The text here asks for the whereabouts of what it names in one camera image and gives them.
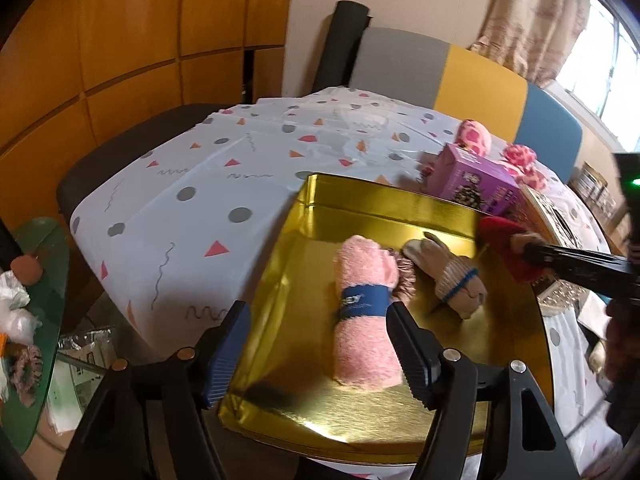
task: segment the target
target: metal screw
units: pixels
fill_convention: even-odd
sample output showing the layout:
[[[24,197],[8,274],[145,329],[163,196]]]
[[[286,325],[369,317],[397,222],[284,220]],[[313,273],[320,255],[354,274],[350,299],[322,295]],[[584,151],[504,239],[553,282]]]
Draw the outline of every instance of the metal screw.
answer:
[[[115,372],[123,371],[127,366],[129,366],[129,362],[126,359],[116,359],[111,365],[111,369]]]
[[[190,361],[194,357],[196,357],[196,351],[190,346],[185,346],[185,348],[178,350],[178,359],[180,361]]]
[[[517,372],[519,374],[523,373],[524,370],[527,369],[527,365],[524,364],[522,361],[518,361],[517,359],[511,361],[510,366],[511,366],[511,370],[513,370],[514,372]]]
[[[442,355],[447,361],[453,361],[453,362],[459,361],[460,358],[462,357],[460,355],[460,352],[458,352],[455,348],[447,348],[442,353]]]

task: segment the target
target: pink plush toy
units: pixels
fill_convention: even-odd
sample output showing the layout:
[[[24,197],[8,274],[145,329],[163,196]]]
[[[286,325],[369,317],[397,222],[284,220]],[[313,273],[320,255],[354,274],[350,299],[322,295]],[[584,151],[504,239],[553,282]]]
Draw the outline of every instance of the pink plush toy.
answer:
[[[502,156],[514,166],[526,170],[538,159],[536,152],[524,144],[510,144],[502,152]]]
[[[546,176],[535,168],[538,156],[529,146],[510,144],[504,149],[502,156],[507,161],[501,160],[498,164],[507,168],[518,184],[526,184],[537,191],[545,189]]]
[[[478,121],[467,119],[460,123],[454,143],[476,155],[485,156],[491,151],[491,134]]]
[[[373,240],[346,240],[334,258],[340,295],[334,377],[346,386],[379,392],[402,383],[402,368],[386,333],[386,308],[398,283],[396,259]]]

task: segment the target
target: window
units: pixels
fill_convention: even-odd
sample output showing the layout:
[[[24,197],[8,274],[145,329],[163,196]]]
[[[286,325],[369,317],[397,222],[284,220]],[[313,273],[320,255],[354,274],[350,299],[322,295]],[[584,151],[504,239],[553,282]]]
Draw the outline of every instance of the window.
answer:
[[[599,0],[591,0],[587,26],[557,81],[602,120],[623,148],[640,151],[638,49]]]

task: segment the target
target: curtain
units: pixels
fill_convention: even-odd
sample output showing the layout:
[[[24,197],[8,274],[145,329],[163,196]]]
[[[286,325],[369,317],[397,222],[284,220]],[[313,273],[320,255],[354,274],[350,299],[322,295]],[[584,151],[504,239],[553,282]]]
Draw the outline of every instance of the curtain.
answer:
[[[523,78],[556,78],[589,17],[589,0],[495,0],[470,48]]]

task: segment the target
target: red cloth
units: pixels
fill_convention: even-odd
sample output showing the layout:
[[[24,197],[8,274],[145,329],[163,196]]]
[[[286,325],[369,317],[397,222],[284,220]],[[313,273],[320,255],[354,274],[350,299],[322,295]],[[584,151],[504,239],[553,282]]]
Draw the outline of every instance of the red cloth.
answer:
[[[530,264],[520,254],[511,251],[512,235],[526,233],[527,229],[516,222],[499,216],[487,216],[478,224],[482,239],[500,254],[509,272],[517,282],[535,282],[544,272],[543,267]]]

